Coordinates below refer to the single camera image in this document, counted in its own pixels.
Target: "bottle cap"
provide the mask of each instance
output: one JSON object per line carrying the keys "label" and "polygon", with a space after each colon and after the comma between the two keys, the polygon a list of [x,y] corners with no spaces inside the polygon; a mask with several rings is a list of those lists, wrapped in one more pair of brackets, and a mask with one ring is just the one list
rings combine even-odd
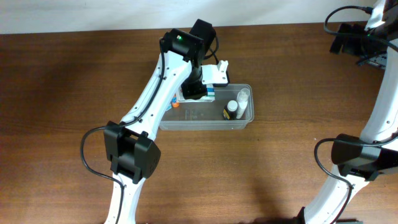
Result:
{"label": "bottle cap", "polygon": [[227,108],[230,112],[234,112],[238,108],[238,103],[234,100],[231,100],[228,102]]}

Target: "white backdrop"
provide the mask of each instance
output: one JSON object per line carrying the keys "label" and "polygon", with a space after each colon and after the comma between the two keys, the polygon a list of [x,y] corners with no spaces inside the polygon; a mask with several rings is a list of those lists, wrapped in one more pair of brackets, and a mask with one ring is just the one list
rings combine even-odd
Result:
{"label": "white backdrop", "polygon": [[[323,22],[345,5],[376,0],[0,0],[0,33]],[[366,21],[361,11],[339,12],[331,21]]]}

